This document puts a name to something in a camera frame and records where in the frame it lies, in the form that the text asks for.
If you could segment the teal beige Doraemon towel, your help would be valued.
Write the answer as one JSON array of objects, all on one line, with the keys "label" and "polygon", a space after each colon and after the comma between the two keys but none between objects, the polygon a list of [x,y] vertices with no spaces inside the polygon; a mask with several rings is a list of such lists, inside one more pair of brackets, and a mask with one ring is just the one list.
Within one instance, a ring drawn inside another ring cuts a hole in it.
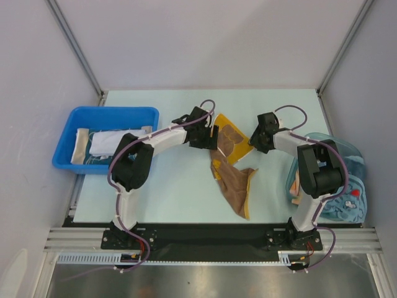
[{"label": "teal beige Doraemon towel", "polygon": [[[146,130],[146,134],[152,132],[152,126],[143,126],[140,129]],[[76,141],[71,157],[72,165],[109,165],[112,156],[92,156],[89,154],[91,146],[90,134],[94,132],[110,131],[110,130],[93,130],[93,129],[77,129]]]}]

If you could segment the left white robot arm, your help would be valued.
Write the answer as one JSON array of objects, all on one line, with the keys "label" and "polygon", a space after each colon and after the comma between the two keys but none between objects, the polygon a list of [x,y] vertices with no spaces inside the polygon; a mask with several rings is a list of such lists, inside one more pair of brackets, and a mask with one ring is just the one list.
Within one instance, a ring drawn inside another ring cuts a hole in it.
[{"label": "left white robot arm", "polygon": [[213,110],[195,106],[190,114],[171,122],[168,127],[136,136],[123,135],[109,165],[108,183],[115,189],[113,224],[118,228],[115,241],[122,248],[136,243],[136,205],[139,191],[149,177],[153,158],[172,148],[189,144],[192,148],[216,150],[219,126],[213,123]]}]

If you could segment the yellow white towel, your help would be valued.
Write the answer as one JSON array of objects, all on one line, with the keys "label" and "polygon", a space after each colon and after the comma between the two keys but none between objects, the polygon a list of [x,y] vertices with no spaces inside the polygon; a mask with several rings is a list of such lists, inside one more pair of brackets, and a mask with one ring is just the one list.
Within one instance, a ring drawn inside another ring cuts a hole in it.
[{"label": "yellow white towel", "polygon": [[235,164],[252,152],[249,139],[225,115],[218,114],[214,125],[218,126],[217,149],[210,151],[210,169],[220,191],[234,213],[245,220],[249,215],[251,179],[257,169],[237,169]]}]

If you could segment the white lavender towel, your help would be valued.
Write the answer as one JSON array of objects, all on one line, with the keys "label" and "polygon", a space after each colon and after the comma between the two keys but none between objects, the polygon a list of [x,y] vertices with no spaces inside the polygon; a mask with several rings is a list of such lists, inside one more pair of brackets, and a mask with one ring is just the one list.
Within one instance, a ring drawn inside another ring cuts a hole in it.
[{"label": "white lavender towel", "polygon": [[92,156],[112,156],[122,137],[127,133],[139,137],[145,135],[146,130],[111,130],[91,133],[89,154]]}]

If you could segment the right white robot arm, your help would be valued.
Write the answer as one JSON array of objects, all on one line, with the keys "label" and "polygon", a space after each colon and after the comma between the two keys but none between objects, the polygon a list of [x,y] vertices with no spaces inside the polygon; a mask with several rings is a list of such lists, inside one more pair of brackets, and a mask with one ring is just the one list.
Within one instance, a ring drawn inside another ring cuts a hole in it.
[{"label": "right white robot arm", "polygon": [[298,161],[302,197],[297,211],[287,222],[285,242],[290,248],[300,250],[314,238],[326,202],[347,185],[347,168],[332,140],[320,142],[281,128],[273,112],[260,114],[257,120],[249,144],[265,154],[271,150],[283,151]]}]

